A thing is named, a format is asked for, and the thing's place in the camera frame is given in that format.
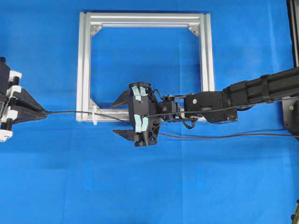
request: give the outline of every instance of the metal extrusion frame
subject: metal extrusion frame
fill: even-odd
[[[214,91],[214,68],[210,14],[172,13],[80,13],[77,111],[97,112],[127,120],[127,109],[100,109],[90,98],[91,39],[103,27],[188,28],[199,38],[201,91]],[[77,113],[77,121],[94,121]],[[98,121],[115,121],[97,116]]]

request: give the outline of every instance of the wire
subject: wire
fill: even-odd
[[[279,101],[285,101],[285,100],[299,100],[299,98],[286,98],[286,99],[277,99],[273,100],[273,102],[279,102]],[[145,115],[145,117],[155,117],[155,116],[164,116],[164,115],[172,115],[172,114],[178,114],[178,113],[210,113],[210,112],[217,112],[217,111],[225,111],[233,108],[238,107],[248,107],[248,106],[255,106],[259,104],[264,104],[265,102],[256,103],[256,104],[248,104],[248,105],[238,105],[238,106],[230,106],[226,108],[221,109],[213,109],[213,110],[205,110],[205,111],[179,111],[179,112],[172,112],[172,113],[160,113],[160,114],[151,114],[151,115]]]
[[[160,98],[161,100],[163,100],[163,98],[161,97],[160,91],[159,91],[158,89],[154,89],[154,90],[152,90],[152,91],[150,92],[150,94],[151,94],[151,93],[155,94],[155,92],[157,92],[159,98]]]
[[[64,114],[64,113],[87,113],[87,114],[92,114],[92,112],[86,112],[86,111],[47,111],[45,114],[48,115],[48,114]],[[112,116],[109,116],[109,115],[106,115],[106,114],[102,114],[102,113],[94,113],[94,114],[98,115],[98,116],[118,120],[118,121],[121,121],[121,122],[123,122],[127,125],[130,125],[130,123],[125,121],[125,120],[121,120],[121,119],[118,119],[118,118],[115,118],[115,117],[112,117]]]
[[[232,135],[223,135],[223,136],[202,136],[202,137],[177,136],[177,135],[164,134],[164,133],[159,133],[159,134],[169,137],[169,138],[187,139],[187,140],[229,139],[229,138],[246,137],[246,136],[270,136],[270,137],[296,137],[296,138],[299,138],[299,135],[270,134],[270,133],[232,134]]]
[[[46,115],[51,114],[67,114],[67,113],[87,113],[92,114],[92,112],[85,112],[85,111],[46,111]],[[121,121],[127,125],[130,125],[129,122],[125,120],[121,120],[109,115],[105,115],[102,113],[95,113],[95,115],[102,116],[102,117],[108,117],[114,120]],[[265,129],[260,131],[275,131],[272,129]],[[175,139],[186,139],[186,140],[213,140],[213,139],[228,139],[228,138],[237,138],[237,137],[246,137],[246,136],[271,136],[271,137],[299,137],[299,135],[292,135],[292,134],[271,134],[271,133],[248,133],[248,134],[232,134],[232,135],[224,135],[224,136],[201,136],[201,137],[188,137],[188,136],[176,136],[171,134],[165,134],[165,133],[159,133],[159,135],[166,136],[169,138],[175,138]]]

